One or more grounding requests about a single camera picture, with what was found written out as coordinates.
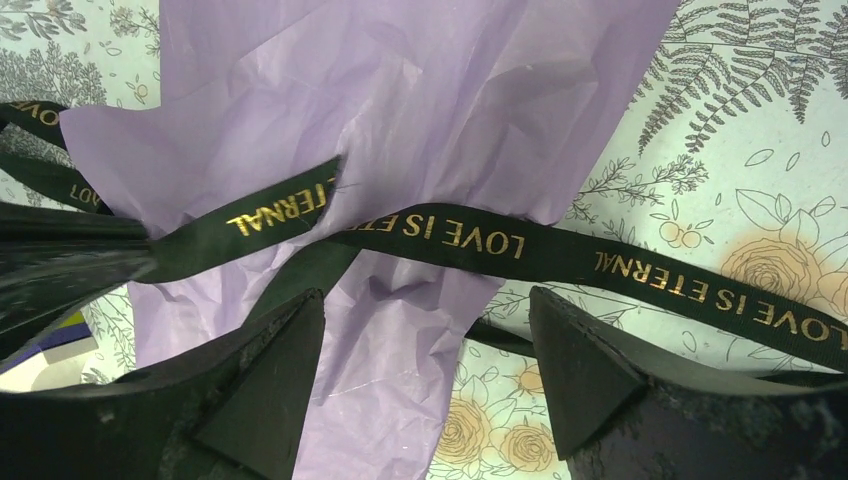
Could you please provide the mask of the black ribbon with gold letters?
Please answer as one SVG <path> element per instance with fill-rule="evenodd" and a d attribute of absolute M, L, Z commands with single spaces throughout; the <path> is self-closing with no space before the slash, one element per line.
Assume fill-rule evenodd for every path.
<path fill-rule="evenodd" d="M 339 159 L 219 207 L 151 242 L 144 284 L 194 276 L 308 232 L 331 200 Z M 847 329 L 783 295 L 633 245 L 462 205 L 427 203 L 338 232 L 292 257 L 259 316 L 307 288 L 330 290 L 363 250 L 526 282 L 612 291 L 833 370 Z"/>

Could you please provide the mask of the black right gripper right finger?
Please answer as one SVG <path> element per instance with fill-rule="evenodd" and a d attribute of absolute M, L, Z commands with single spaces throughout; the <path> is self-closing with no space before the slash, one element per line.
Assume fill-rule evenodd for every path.
<path fill-rule="evenodd" d="M 847 379 L 719 370 L 554 292 L 529 323 L 558 457 L 575 479 L 843 479 Z"/>

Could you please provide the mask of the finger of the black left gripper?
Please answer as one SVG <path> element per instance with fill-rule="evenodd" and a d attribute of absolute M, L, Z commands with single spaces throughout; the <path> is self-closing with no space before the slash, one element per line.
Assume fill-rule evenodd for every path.
<path fill-rule="evenodd" d="M 134 220 L 3 202 L 1 363 L 154 266 L 147 232 Z"/>

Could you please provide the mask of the purple paper flower bouquet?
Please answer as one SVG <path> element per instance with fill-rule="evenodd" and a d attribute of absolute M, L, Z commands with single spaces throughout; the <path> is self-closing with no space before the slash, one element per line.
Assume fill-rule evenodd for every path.
<path fill-rule="evenodd" d="M 154 235 L 342 155 L 309 233 L 131 284 L 147 366 L 241 325 L 302 246 L 429 202 L 553 224 L 614 133 L 674 1 L 164 1 L 158 108 L 60 118 L 71 159 Z M 326 298 L 294 475 L 421 479 L 492 277 L 363 252 Z"/>

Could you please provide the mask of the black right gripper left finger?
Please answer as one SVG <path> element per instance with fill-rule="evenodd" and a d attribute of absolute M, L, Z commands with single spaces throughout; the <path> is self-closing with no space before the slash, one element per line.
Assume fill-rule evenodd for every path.
<path fill-rule="evenodd" d="M 1 397 L 5 479 L 289 479 L 325 328 L 308 290 L 105 385 Z"/>

